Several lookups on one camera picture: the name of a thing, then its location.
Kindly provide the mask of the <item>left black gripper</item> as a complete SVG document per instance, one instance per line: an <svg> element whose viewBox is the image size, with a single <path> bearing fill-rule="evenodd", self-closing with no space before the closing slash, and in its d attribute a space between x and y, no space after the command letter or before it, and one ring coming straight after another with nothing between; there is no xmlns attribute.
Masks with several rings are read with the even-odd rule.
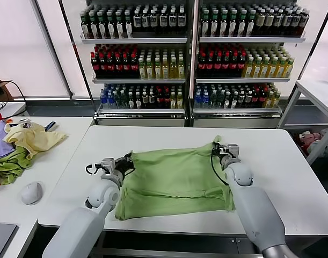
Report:
<svg viewBox="0 0 328 258"><path fill-rule="evenodd" d="M129 166L129 163L133 162L132 154L132 152L129 152L125 155L125 158L118 158L115 160L115 169L123 176L126 174L131 174L135 171L135 167L133 165Z"/></svg>

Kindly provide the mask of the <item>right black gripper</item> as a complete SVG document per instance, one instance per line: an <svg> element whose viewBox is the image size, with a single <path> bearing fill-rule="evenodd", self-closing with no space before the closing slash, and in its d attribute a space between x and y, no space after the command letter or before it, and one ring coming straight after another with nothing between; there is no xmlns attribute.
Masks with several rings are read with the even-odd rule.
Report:
<svg viewBox="0 0 328 258"><path fill-rule="evenodd" d="M213 143L213 149L218 149L212 150L212 155L218 156L220 161L226 161L231 158L228 146L220 146L219 143Z"/></svg>

